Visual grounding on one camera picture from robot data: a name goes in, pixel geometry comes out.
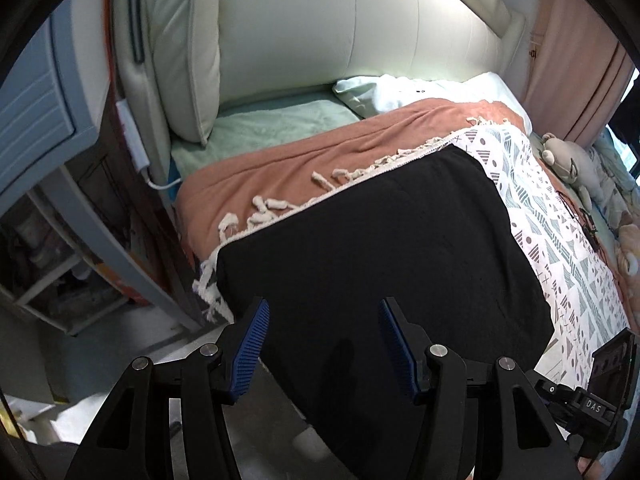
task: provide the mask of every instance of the cream leather headboard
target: cream leather headboard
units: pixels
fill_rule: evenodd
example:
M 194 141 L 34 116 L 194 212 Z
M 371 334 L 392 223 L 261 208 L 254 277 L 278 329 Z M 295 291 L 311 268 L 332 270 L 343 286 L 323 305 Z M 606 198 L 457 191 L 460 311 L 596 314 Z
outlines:
M 120 61 L 131 56 L 117 41 L 128 24 L 118 23 L 122 9 L 114 13 Z M 355 75 L 503 73 L 524 29 L 500 0 L 142 0 L 141 13 L 166 120 L 202 143 L 219 104 L 269 92 Z

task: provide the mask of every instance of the pillow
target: pillow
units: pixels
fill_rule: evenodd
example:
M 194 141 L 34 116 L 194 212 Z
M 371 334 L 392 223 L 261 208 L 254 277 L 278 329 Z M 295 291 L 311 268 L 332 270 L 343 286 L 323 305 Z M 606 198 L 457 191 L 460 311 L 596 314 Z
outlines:
M 334 93 L 351 110 L 364 118 L 383 114 L 427 98 L 448 99 L 454 103 L 490 103 L 500 101 L 520 115 L 525 133 L 533 131 L 531 119 L 500 76 L 486 72 L 465 81 L 423 81 L 385 74 L 380 77 L 358 76 L 334 85 Z

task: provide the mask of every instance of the plush bear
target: plush bear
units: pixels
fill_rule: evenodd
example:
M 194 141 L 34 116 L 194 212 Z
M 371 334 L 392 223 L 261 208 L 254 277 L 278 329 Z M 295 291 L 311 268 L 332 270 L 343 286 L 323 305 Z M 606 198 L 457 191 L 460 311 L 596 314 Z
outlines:
M 600 205 L 604 200 L 604 193 L 587 152 L 574 142 L 560 140 L 553 134 L 545 134 L 542 143 L 542 160 L 562 181 L 575 189 L 584 208 L 591 212 L 591 200 Z
M 618 243 L 616 257 L 618 269 L 625 280 L 628 289 L 629 303 L 636 322 L 640 323 L 640 228 L 634 223 L 634 218 L 627 212 L 622 213 L 618 229 Z

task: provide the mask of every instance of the floor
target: floor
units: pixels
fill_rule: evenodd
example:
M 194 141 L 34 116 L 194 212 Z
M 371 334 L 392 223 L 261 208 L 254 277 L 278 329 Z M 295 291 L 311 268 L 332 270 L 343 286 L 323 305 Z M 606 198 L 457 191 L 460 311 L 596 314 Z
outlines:
M 179 359 L 214 342 L 221 331 L 219 326 L 189 334 L 153 306 L 125 306 L 76 337 L 43 327 L 40 341 L 50 384 L 69 403 L 43 415 L 36 428 L 45 441 L 57 437 L 78 444 L 132 359 Z M 170 403 L 170 418 L 180 419 L 179 400 Z M 225 408 L 225 418 L 243 479 L 353 478 L 261 366 L 249 392 Z M 187 479 L 181 432 L 172 438 L 172 461 L 175 479 Z

